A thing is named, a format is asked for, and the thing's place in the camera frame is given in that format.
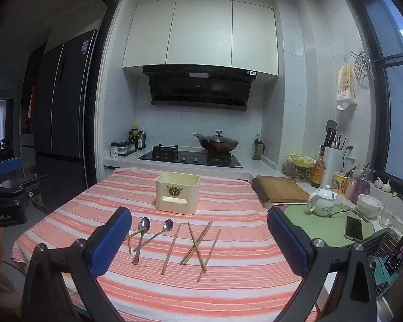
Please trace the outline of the large steel spoon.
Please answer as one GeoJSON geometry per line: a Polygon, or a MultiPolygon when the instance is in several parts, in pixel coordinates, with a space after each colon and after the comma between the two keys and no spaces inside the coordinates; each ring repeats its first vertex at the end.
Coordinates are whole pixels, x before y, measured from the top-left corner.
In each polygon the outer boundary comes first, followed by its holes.
{"type": "Polygon", "coordinates": [[[134,256],[134,259],[132,260],[133,265],[138,265],[139,264],[140,250],[141,250],[141,247],[142,247],[143,238],[144,238],[145,234],[147,234],[149,229],[150,229],[150,220],[147,217],[143,217],[139,221],[139,224],[138,224],[138,231],[140,233],[140,239],[139,239],[139,243],[138,243],[136,249],[134,250],[135,256],[134,256]]]}

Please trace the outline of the dark refrigerator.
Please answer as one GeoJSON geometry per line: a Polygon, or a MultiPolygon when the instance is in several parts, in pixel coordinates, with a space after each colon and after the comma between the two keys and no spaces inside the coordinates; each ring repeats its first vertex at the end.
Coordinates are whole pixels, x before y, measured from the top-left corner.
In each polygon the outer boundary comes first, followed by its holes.
{"type": "Polygon", "coordinates": [[[34,85],[35,170],[50,214],[87,188],[84,166],[84,102],[96,30],[44,53],[34,85]]]}

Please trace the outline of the metal steamer rack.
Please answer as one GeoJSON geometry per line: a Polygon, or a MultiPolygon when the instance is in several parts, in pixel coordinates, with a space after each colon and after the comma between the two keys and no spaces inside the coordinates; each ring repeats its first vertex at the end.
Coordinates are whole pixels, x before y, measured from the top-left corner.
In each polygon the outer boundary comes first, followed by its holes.
{"type": "Polygon", "coordinates": [[[355,59],[354,74],[355,79],[363,80],[372,74],[371,61],[365,52],[355,53],[350,52],[350,56],[355,59]]]}

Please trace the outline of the drinking glass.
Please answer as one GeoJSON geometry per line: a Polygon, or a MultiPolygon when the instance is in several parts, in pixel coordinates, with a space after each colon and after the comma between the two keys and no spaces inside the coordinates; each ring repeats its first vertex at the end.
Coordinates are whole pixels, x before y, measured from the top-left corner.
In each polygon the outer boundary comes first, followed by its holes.
{"type": "Polygon", "coordinates": [[[392,228],[398,220],[400,212],[398,210],[389,209],[384,207],[382,209],[381,218],[379,224],[383,228],[392,228]]]}

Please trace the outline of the yellow printed mug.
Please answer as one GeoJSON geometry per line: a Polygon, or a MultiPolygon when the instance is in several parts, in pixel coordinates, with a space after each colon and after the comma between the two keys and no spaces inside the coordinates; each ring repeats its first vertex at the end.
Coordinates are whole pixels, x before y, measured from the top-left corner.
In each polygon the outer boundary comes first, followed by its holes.
{"type": "Polygon", "coordinates": [[[332,180],[332,190],[338,195],[344,195],[347,188],[348,177],[343,172],[335,172],[332,180]]]}

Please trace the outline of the black gas stove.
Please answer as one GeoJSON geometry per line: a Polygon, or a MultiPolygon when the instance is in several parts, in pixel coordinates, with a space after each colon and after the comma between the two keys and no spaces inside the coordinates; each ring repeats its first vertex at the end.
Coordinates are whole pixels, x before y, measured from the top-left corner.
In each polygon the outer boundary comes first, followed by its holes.
{"type": "Polygon", "coordinates": [[[152,151],[139,157],[143,161],[170,162],[176,164],[193,164],[242,169],[243,166],[231,153],[181,150],[178,145],[153,146],[152,151]]]}

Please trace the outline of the wooden cutting board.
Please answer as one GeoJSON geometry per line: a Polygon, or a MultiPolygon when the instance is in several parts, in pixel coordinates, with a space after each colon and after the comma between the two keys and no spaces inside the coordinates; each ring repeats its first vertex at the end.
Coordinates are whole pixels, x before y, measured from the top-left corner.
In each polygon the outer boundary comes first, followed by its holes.
{"type": "Polygon", "coordinates": [[[272,204],[305,204],[309,194],[296,182],[286,177],[257,176],[252,187],[261,202],[272,204]]]}

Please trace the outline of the pink striped tablecloth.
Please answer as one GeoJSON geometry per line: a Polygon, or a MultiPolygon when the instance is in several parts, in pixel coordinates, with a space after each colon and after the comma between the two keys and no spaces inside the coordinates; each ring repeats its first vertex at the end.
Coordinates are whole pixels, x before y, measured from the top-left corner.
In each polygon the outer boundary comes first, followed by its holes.
{"type": "MultiPolygon", "coordinates": [[[[194,215],[171,216],[156,208],[156,178],[149,169],[118,169],[109,177],[53,211],[21,235],[13,245],[15,261],[28,264],[40,243],[49,248],[85,239],[120,206],[132,213],[132,225],[147,217],[144,239],[161,231],[165,220],[174,227],[145,245],[133,265],[127,241],[109,270],[99,278],[104,292],[126,321],[273,321],[298,288],[294,275],[266,224],[266,210],[247,181],[202,177],[194,215]],[[193,246],[188,222],[197,239],[209,221],[212,226],[198,245],[203,260],[222,229],[207,271],[196,252],[180,262],[193,246]],[[178,225],[182,224],[167,271],[161,274],[178,225]]],[[[131,239],[132,250],[139,236],[131,239]]]]}

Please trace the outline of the small steel spoon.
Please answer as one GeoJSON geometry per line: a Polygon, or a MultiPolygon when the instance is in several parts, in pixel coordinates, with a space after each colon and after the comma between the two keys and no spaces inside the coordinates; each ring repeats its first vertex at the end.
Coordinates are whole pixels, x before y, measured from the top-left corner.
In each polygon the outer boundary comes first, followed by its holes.
{"type": "Polygon", "coordinates": [[[143,242],[140,246],[138,246],[136,249],[134,249],[133,252],[136,252],[137,250],[139,250],[143,246],[147,245],[153,239],[157,238],[158,236],[162,235],[163,233],[168,232],[171,229],[173,229],[173,225],[174,225],[174,222],[172,219],[165,220],[163,223],[163,226],[162,226],[162,230],[160,232],[158,232],[157,234],[153,235],[150,239],[147,239],[147,241],[143,242]]]}

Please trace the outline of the white knife holder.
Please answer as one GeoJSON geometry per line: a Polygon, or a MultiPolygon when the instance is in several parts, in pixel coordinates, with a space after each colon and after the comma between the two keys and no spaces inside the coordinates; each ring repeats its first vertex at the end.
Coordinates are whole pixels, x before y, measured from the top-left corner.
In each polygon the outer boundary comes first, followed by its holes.
{"type": "Polygon", "coordinates": [[[340,149],[336,140],[337,123],[328,119],[326,124],[326,136],[322,145],[324,151],[325,168],[322,176],[321,186],[332,186],[333,174],[341,171],[341,160],[344,157],[344,150],[340,149]]]}

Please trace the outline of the black wok with lid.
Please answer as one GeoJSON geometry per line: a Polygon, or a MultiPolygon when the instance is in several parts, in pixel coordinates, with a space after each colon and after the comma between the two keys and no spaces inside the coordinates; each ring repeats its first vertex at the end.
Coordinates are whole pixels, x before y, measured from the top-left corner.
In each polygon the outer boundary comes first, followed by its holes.
{"type": "Polygon", "coordinates": [[[224,137],[222,133],[222,131],[217,130],[216,135],[206,137],[198,132],[194,132],[193,136],[199,140],[200,146],[207,151],[229,153],[238,146],[239,142],[238,140],[224,137]]]}

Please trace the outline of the black smartphone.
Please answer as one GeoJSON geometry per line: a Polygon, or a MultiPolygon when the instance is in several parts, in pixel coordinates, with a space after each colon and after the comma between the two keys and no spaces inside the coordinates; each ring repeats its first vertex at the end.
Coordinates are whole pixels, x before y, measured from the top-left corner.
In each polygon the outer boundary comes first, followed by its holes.
{"type": "Polygon", "coordinates": [[[360,219],[354,217],[346,218],[344,237],[350,241],[362,241],[362,222],[360,219]]]}

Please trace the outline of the white bowl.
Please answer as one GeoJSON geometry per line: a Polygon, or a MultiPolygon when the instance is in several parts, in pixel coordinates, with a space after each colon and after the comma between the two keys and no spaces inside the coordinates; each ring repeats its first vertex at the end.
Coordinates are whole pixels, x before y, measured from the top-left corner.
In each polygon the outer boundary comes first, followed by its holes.
{"type": "Polygon", "coordinates": [[[376,218],[381,210],[383,204],[373,196],[360,194],[357,199],[357,211],[366,216],[369,219],[376,218]]]}

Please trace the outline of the glass oil jar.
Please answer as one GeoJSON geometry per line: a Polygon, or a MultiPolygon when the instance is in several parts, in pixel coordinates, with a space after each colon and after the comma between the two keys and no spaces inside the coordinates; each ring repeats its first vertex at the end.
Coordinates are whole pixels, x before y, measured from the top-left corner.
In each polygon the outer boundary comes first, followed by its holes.
{"type": "Polygon", "coordinates": [[[261,141],[261,134],[256,134],[256,139],[253,143],[251,158],[255,161],[260,161],[265,152],[265,144],[261,141]]]}

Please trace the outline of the hanging plastic bag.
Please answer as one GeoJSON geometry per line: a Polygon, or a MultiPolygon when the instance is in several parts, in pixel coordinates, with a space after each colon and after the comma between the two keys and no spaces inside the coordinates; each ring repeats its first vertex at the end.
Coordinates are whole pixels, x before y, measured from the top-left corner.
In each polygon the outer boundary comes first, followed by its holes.
{"type": "Polygon", "coordinates": [[[336,108],[345,111],[350,105],[357,105],[355,94],[355,72],[354,66],[344,62],[339,69],[338,82],[336,87],[336,108]]]}

